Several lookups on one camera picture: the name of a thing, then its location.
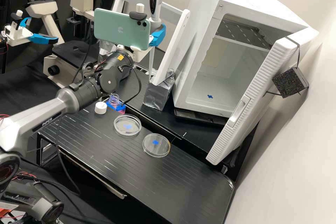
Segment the orange sticker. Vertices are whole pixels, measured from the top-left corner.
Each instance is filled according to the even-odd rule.
[[[123,60],[123,58],[124,58],[124,56],[122,54],[119,54],[117,59],[121,61],[121,60]]]

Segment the petri dish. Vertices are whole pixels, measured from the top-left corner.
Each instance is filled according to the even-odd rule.
[[[130,114],[118,116],[113,122],[115,130],[124,136],[134,136],[141,130],[141,122]]]
[[[147,154],[162,158],[167,156],[170,151],[170,142],[160,134],[152,133],[145,136],[142,147]]]

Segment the incubator door handle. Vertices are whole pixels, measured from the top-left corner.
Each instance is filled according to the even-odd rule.
[[[230,126],[231,128],[235,126],[236,122],[238,121],[238,118],[241,116],[242,112],[248,105],[249,101],[250,101],[250,98],[247,97],[246,95],[243,95],[241,100],[238,102],[237,107],[234,109],[233,113],[231,114],[228,122],[226,123],[228,126]]]

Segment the silver robotic arm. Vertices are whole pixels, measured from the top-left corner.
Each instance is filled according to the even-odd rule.
[[[0,121],[0,201],[15,202],[17,209],[26,211],[37,220],[55,220],[61,214],[63,205],[61,210],[61,205],[57,205],[56,211],[50,202],[51,193],[46,188],[41,189],[43,185],[22,185],[11,181],[19,168],[20,156],[26,155],[28,138],[58,117],[76,113],[101,96],[115,91],[119,82],[129,75],[132,67],[133,60],[129,54],[117,50],[93,74],[60,89],[55,99]]]

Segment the black table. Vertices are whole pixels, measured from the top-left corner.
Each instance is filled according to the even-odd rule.
[[[141,143],[150,130],[120,136],[113,128],[119,113],[97,115],[94,107],[63,117],[58,142],[68,157],[171,223],[222,224],[233,194],[225,175],[174,146],[174,139],[166,157],[149,156]],[[54,143],[57,124],[41,136]]]

